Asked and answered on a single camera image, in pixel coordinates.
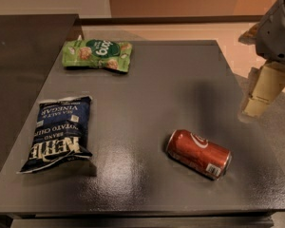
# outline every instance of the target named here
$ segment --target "black chip bag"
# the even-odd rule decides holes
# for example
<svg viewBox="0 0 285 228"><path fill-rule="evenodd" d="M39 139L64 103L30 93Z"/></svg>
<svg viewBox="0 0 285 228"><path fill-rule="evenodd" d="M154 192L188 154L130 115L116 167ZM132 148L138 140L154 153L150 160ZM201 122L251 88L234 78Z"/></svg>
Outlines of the black chip bag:
<svg viewBox="0 0 285 228"><path fill-rule="evenodd" d="M66 68L107 68L121 73L129 70L132 45L128 42L77 40L66 42L62 64Z"/></svg>
<svg viewBox="0 0 285 228"><path fill-rule="evenodd" d="M90 102L87 96L40 103L28 161L18 173L91 157L86 149Z"/></svg>

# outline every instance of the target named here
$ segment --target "floor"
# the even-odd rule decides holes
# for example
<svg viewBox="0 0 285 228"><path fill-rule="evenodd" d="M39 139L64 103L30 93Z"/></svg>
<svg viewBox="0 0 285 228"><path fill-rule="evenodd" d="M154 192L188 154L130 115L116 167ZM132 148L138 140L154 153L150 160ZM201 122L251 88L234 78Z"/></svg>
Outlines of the floor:
<svg viewBox="0 0 285 228"><path fill-rule="evenodd" d="M238 37L255 23L131 25L83 27L85 38L111 41L141 40L217 40L238 83L245 90L252 67L260 68L265 60L254 46L238 42ZM258 119L285 174L285 89ZM272 215L275 228L285 228L285 212Z"/></svg>

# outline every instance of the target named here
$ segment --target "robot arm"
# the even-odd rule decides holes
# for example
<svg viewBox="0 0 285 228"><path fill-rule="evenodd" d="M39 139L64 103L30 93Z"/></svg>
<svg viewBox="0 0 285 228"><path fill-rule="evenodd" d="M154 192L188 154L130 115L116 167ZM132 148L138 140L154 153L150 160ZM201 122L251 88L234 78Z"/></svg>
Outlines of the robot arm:
<svg viewBox="0 0 285 228"><path fill-rule="evenodd" d="M255 44L256 54L267 59L260 69L252 68L240 108L241 119L252 119L261 116L285 87L285 0L277 0L239 41Z"/></svg>
<svg viewBox="0 0 285 228"><path fill-rule="evenodd" d="M285 64L285 0L277 0L260 20L256 54Z"/></svg>

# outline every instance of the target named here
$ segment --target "green chip bag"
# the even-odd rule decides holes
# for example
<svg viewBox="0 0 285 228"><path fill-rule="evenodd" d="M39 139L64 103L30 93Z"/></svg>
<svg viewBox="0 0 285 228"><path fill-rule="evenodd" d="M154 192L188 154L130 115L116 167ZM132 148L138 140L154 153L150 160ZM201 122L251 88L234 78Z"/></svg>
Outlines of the green chip bag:
<svg viewBox="0 0 285 228"><path fill-rule="evenodd" d="M64 67L109 68L128 72L132 45L128 42L80 40L63 47Z"/></svg>

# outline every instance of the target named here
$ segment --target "table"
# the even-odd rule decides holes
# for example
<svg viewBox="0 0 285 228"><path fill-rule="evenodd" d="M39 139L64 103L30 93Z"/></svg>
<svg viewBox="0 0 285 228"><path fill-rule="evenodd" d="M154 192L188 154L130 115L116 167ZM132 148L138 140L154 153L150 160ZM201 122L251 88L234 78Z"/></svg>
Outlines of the table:
<svg viewBox="0 0 285 228"><path fill-rule="evenodd" d="M0 15L0 170L77 19Z"/></svg>
<svg viewBox="0 0 285 228"><path fill-rule="evenodd" d="M195 217L285 210L284 174L258 124L238 120L241 91L217 42L133 45L125 75L65 70L60 53L0 173L0 214ZM17 175L38 101L87 94L93 97L91 161ZM180 128L233 152L223 179L208 180L167 157L167 140Z"/></svg>

